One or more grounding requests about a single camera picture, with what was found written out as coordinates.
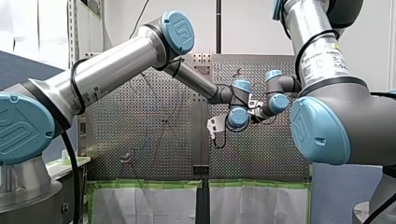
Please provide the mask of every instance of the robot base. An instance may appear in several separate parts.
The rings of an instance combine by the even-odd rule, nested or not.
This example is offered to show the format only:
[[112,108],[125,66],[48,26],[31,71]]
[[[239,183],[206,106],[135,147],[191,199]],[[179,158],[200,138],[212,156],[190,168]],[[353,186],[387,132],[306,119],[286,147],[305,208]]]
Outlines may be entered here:
[[50,191],[32,200],[0,207],[2,224],[62,224],[62,184],[54,182]]

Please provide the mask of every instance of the cable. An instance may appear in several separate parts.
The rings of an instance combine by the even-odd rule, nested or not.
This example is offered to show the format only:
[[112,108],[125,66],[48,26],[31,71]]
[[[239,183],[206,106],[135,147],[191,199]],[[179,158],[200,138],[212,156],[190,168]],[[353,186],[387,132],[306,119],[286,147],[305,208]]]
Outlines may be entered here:
[[228,118],[228,115],[225,117],[225,122],[224,122],[224,142],[223,142],[223,145],[221,145],[221,147],[219,147],[217,142],[216,142],[216,138],[213,139],[213,145],[215,146],[216,149],[223,149],[227,145],[227,118]]
[[389,208],[394,202],[396,202],[396,193],[393,194],[390,198],[387,199],[386,202],[381,204],[375,211],[363,222],[363,224],[370,224],[387,208]]
[[72,164],[72,174],[74,182],[74,195],[75,195],[75,207],[73,215],[73,224],[79,223],[79,206],[80,206],[80,196],[79,196],[79,176],[78,176],[78,164],[76,159],[76,154],[74,152],[73,146],[70,142],[67,132],[62,133],[62,139],[64,140],[64,145],[66,146],[67,153],[69,154],[70,163]]
[[303,46],[300,48],[300,51],[299,51],[298,54],[297,54],[296,61],[295,61],[295,64],[294,64],[294,68],[295,68],[295,73],[296,73],[296,76],[297,76],[297,80],[301,81],[301,78],[300,78],[300,60],[301,60],[301,58],[303,57],[304,52],[306,51],[306,49],[308,49],[308,47],[309,47],[312,43],[314,43],[314,42],[317,41],[319,38],[321,38],[322,35],[326,35],[326,34],[334,34],[336,39],[338,39],[338,38],[340,37],[340,34],[339,34],[337,31],[335,31],[335,30],[325,30],[325,31],[322,31],[322,32],[320,32],[320,33],[318,33],[318,34],[316,34],[316,35],[312,35],[312,36],[308,39],[308,41],[306,41],[306,42],[303,44]]
[[373,96],[383,96],[392,99],[396,99],[396,94],[390,92],[370,92]]
[[129,35],[129,38],[130,38],[130,39],[131,39],[131,37],[134,35],[134,32],[136,31],[137,25],[139,24],[140,19],[142,18],[143,13],[145,12],[146,6],[148,5],[148,3],[149,3],[149,0],[146,1],[145,5],[143,6],[142,11],[140,12],[139,17],[137,18],[136,24],[134,25],[134,30],[133,30],[132,33]]
[[87,60],[88,60],[88,58],[76,61],[73,64],[72,68],[70,69],[70,84],[71,84],[70,86],[71,86],[73,93],[77,96],[79,104],[81,106],[81,108],[78,111],[78,115],[82,115],[85,112],[85,103],[84,103],[84,99],[82,98],[81,92],[79,92],[79,89],[78,89],[78,86],[76,83],[76,70],[77,70],[77,67],[81,63],[83,63]]
[[284,12],[286,12],[286,10],[285,10],[285,4],[286,4],[286,2],[285,2],[285,0],[279,0],[279,1],[282,2],[282,3],[281,3],[281,8],[280,8],[280,23],[282,24],[282,26],[283,26],[283,31],[285,31],[285,34],[286,34],[286,36],[288,37],[288,39],[291,39],[291,36],[290,36],[289,30],[288,30],[288,27],[286,27],[285,15],[284,15]]
[[172,78],[175,78],[175,76],[177,76],[178,70],[180,69],[181,63],[184,62],[184,59],[183,58],[174,59],[173,61],[169,62],[168,64],[176,63],[176,62],[178,62],[178,65],[177,65],[176,71],[174,72],[174,74],[172,74]]

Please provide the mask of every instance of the robotic arm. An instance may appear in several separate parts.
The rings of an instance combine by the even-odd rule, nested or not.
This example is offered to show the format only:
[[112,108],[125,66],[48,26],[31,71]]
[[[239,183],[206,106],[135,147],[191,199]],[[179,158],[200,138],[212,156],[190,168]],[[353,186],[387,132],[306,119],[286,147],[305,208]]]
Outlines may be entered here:
[[289,0],[281,7],[302,84],[291,109],[292,136],[314,162],[396,163],[396,102],[372,96],[350,75],[333,29],[351,25],[361,6],[361,0]]
[[[64,137],[73,117],[87,106],[147,68],[165,67],[193,45],[189,19],[168,12],[141,26],[137,37],[86,62],[78,61],[71,70],[45,81],[28,79],[0,92],[0,219],[62,223],[62,185],[51,181],[42,151],[53,138]],[[73,154],[73,148],[67,148]],[[74,223],[78,223],[78,171],[71,161],[77,195]],[[40,210],[48,213],[43,216],[37,213]]]

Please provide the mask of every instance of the perforated metal panel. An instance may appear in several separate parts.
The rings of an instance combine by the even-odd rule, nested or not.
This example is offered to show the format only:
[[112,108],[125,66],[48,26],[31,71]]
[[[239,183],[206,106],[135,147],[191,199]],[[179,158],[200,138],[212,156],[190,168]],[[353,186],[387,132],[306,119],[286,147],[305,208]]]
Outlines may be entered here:
[[190,179],[191,92],[154,69],[90,108],[90,179]]
[[[250,80],[256,99],[264,97],[265,72],[294,71],[291,56],[197,54],[186,57],[186,62],[209,66],[216,83]],[[228,106],[206,107],[195,92],[169,75],[154,69],[144,74],[146,79],[135,77],[88,108],[89,179],[192,179],[196,177],[192,166],[200,164],[210,165],[211,178],[306,181],[309,177],[308,162],[291,139],[289,111],[271,125],[228,132],[226,148],[216,149],[209,144],[207,110],[216,116],[226,113]],[[221,144],[224,138],[221,134],[218,138]]]
[[[235,79],[252,83],[253,99],[264,100],[264,74],[281,69],[285,75],[294,74],[291,56],[213,55],[212,79],[231,84]],[[211,106],[212,116],[225,114],[228,106]],[[226,147],[213,145],[209,152],[211,178],[259,178],[282,181],[306,181],[308,162],[294,146],[290,132],[290,111],[266,124],[249,126],[241,133],[227,132]],[[222,145],[224,135],[217,135]]]

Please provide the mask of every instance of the light blue joint cap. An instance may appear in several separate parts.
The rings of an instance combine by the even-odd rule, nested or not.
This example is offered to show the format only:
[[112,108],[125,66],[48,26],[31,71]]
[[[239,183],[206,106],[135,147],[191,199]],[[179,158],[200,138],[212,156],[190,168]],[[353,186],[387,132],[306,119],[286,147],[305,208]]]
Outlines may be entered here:
[[241,91],[251,92],[251,84],[247,80],[238,79],[233,82],[233,86]]
[[227,122],[233,129],[245,127],[248,124],[248,111],[239,106],[231,109]]
[[190,20],[179,11],[163,14],[163,33],[172,50],[184,55],[194,47],[195,34]]
[[14,93],[0,93],[0,162],[28,161],[47,148],[55,122],[38,101]]
[[269,81],[273,77],[282,76],[283,73],[280,70],[272,70],[265,74],[265,82]]
[[285,94],[277,93],[273,97],[271,97],[270,104],[269,104],[270,110],[274,114],[280,114],[283,111],[285,111],[286,108],[288,108],[289,103],[290,103],[290,100]]
[[347,131],[327,105],[314,97],[302,97],[293,104],[290,120],[294,144],[307,159],[331,165],[347,163]]

